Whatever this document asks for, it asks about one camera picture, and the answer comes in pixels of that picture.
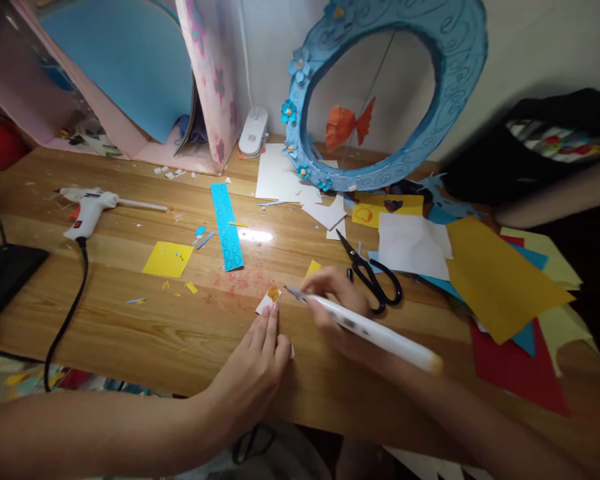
black phone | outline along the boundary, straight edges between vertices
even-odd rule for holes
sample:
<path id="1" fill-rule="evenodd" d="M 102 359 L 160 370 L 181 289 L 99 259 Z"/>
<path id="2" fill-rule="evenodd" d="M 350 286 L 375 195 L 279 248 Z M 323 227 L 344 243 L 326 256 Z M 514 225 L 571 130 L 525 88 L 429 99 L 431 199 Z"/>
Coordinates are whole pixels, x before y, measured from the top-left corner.
<path id="1" fill-rule="evenodd" d="M 48 257 L 48 251 L 34 247 L 0 246 L 0 312 Z"/>

blue paper flower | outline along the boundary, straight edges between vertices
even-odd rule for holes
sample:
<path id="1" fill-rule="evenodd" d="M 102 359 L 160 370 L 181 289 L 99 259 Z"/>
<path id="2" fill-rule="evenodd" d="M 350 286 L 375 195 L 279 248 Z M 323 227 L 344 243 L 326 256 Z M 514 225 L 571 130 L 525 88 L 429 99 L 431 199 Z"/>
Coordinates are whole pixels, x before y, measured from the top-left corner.
<path id="1" fill-rule="evenodd" d="M 309 48 L 302 48 L 293 52 L 293 60 L 287 66 L 289 74 L 293 77 L 298 85 L 302 85 L 306 79 L 311 76 L 312 66 L 309 64 Z"/>
<path id="2" fill-rule="evenodd" d="M 306 164 L 298 165 L 298 177 L 307 178 L 309 176 L 309 166 Z"/>
<path id="3" fill-rule="evenodd" d="M 318 183 L 318 188 L 322 191 L 331 190 L 331 179 L 325 178 L 322 182 Z"/>
<path id="4" fill-rule="evenodd" d="M 330 0 L 325 7 L 326 32 L 332 33 L 335 40 L 345 34 L 345 29 L 353 23 L 355 5 L 352 0 Z"/>
<path id="5" fill-rule="evenodd" d="M 289 141 L 285 142 L 285 148 L 284 150 L 282 150 L 282 153 L 290 156 L 293 159 L 298 158 L 298 149 L 296 148 L 294 143 Z"/>
<path id="6" fill-rule="evenodd" d="M 286 99 L 285 102 L 282 104 L 282 115 L 280 115 L 280 121 L 282 123 L 291 122 L 292 124 L 294 124 L 295 121 L 298 120 L 297 111 L 298 109 L 295 107 L 294 102 L 292 102 L 290 99 Z"/>

blue oval frame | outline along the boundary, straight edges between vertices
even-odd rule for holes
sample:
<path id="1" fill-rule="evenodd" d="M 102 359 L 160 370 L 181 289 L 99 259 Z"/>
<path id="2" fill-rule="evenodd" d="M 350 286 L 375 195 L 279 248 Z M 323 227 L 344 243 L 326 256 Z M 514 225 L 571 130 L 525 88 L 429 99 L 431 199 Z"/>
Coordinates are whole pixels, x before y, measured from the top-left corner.
<path id="1" fill-rule="evenodd" d="M 337 20 L 335 9 L 340 9 Z M 297 119 L 287 122 L 285 153 L 291 150 L 298 172 L 304 169 L 305 177 L 318 187 L 336 191 L 378 189 L 410 174 L 442 142 L 478 82 L 487 59 L 485 24 L 480 0 L 331 0 L 325 16 L 294 52 L 296 60 L 308 53 L 304 70 L 310 69 L 309 74 L 292 72 L 296 60 L 289 63 L 293 76 L 287 102 L 295 106 Z M 381 162 L 358 170 L 329 167 L 314 158 L 309 144 L 307 116 L 313 89 L 344 52 L 362 38 L 388 29 L 414 33 L 429 51 L 436 80 L 429 109 L 404 146 Z"/>

string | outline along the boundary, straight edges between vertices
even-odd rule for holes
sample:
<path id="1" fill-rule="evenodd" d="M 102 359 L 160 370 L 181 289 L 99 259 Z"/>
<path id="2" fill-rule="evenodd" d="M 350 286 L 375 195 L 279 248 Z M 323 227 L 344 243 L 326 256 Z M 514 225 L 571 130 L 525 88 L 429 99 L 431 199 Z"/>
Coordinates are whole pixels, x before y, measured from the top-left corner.
<path id="1" fill-rule="evenodd" d="M 375 86 L 375 82 L 376 82 L 376 80 L 378 80 L 378 75 L 380 75 L 380 70 L 382 70 L 382 65 L 384 64 L 384 62 L 387 58 L 389 48 L 390 48 L 391 44 L 393 43 L 393 38 L 395 37 L 395 32 L 396 32 L 396 30 L 393 30 L 393 33 L 391 34 L 391 38 L 389 39 L 387 48 L 385 48 L 384 55 L 382 55 L 382 60 L 380 60 L 380 65 L 378 65 L 378 70 L 376 70 L 376 72 L 375 72 L 375 76 L 373 77 L 373 81 L 371 82 L 371 86 L 369 87 L 365 101 L 362 104 L 362 108 L 360 108 L 360 112 L 358 112 L 358 116 L 356 117 L 357 119 L 360 118 L 360 115 L 362 115 L 362 112 L 364 112 L 365 106 L 366 106 L 367 102 L 369 101 L 369 97 L 371 96 L 371 92 L 373 91 L 373 87 Z M 351 132 L 351 136 L 349 137 L 349 141 L 347 142 L 347 148 L 345 148 L 345 154 L 342 157 L 342 162 L 340 162 L 339 173 L 342 173 L 342 171 L 344 170 L 345 162 L 347 161 L 347 154 L 349 152 L 349 147 L 351 146 L 351 142 L 353 140 L 354 133 L 355 133 L 355 129 L 353 130 L 353 132 Z"/>

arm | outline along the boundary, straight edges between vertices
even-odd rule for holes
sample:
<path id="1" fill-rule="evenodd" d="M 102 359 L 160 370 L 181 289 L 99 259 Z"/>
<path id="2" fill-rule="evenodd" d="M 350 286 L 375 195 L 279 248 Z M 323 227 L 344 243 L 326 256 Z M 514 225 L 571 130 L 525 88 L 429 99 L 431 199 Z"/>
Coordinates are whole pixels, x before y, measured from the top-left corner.
<path id="1" fill-rule="evenodd" d="M 277 305 L 256 318 L 208 389 L 186 399 L 56 392 L 0 405 L 0 479 L 173 475 L 258 422 L 291 344 Z"/>
<path id="2" fill-rule="evenodd" d="M 334 294 L 346 308 L 369 314 L 364 295 L 333 267 L 307 279 L 303 289 Z M 460 443 L 494 478 L 584 479 L 582 467 L 546 440 L 506 418 L 458 383 L 431 375 L 340 328 L 316 302 L 308 300 L 318 329 L 344 356 L 396 384 Z"/>

